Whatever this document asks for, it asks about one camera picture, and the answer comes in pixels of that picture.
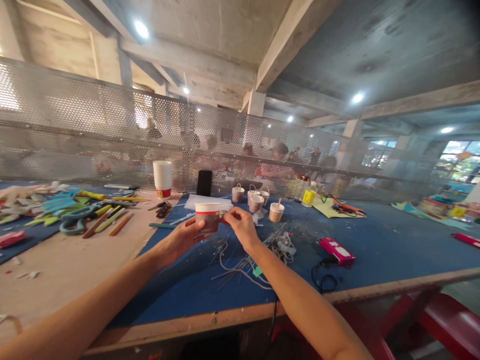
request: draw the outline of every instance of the red label on cup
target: red label on cup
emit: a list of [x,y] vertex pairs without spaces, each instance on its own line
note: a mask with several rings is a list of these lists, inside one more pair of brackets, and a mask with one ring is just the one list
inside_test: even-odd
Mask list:
[[219,215],[220,211],[196,211],[198,215]]
[[156,195],[159,198],[168,198],[172,193],[172,189],[169,188],[168,190],[156,190]]

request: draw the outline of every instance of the ceiling light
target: ceiling light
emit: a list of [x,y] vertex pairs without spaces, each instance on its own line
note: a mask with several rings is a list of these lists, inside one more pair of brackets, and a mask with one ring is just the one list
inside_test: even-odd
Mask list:
[[135,20],[135,30],[144,39],[149,37],[149,30],[145,24],[139,20]]
[[359,103],[359,102],[361,102],[363,99],[364,99],[364,94],[361,93],[361,92],[359,92],[357,95],[355,95],[355,96],[353,97],[353,99],[352,99],[351,101],[354,102],[354,103]]

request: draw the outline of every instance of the red stool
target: red stool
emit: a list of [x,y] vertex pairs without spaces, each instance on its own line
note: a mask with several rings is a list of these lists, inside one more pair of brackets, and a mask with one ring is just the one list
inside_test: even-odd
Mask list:
[[[362,312],[353,304],[340,304],[335,306],[337,311],[343,316],[346,322],[351,326],[353,331],[357,334],[363,342],[367,350],[370,352],[375,360],[395,360],[387,343],[370,322],[364,317]],[[275,325],[273,328],[272,341],[279,333],[288,333],[295,338],[302,340],[303,358],[309,360],[321,359],[314,348],[307,343],[300,331],[290,321],[285,319]]]
[[[388,311],[381,325],[385,337],[413,303],[411,295],[403,295]],[[453,297],[439,293],[428,303],[418,319],[432,337],[458,359],[480,359],[480,316],[471,312]],[[417,346],[422,330],[410,331],[410,345]]]

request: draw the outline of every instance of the black phone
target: black phone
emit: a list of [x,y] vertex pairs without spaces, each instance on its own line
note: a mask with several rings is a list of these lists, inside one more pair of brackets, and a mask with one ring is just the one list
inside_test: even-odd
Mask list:
[[196,194],[201,196],[212,195],[212,177],[210,170],[200,170],[198,172],[198,181],[196,183]]

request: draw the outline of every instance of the perforated metal mesh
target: perforated metal mesh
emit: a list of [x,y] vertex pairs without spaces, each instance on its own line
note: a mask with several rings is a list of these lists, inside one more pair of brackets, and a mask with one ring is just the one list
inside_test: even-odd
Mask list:
[[169,160],[183,192],[199,170],[214,193],[292,195],[307,175],[344,198],[400,201],[447,183],[437,159],[1,57],[0,131],[2,179],[153,189],[152,161]]

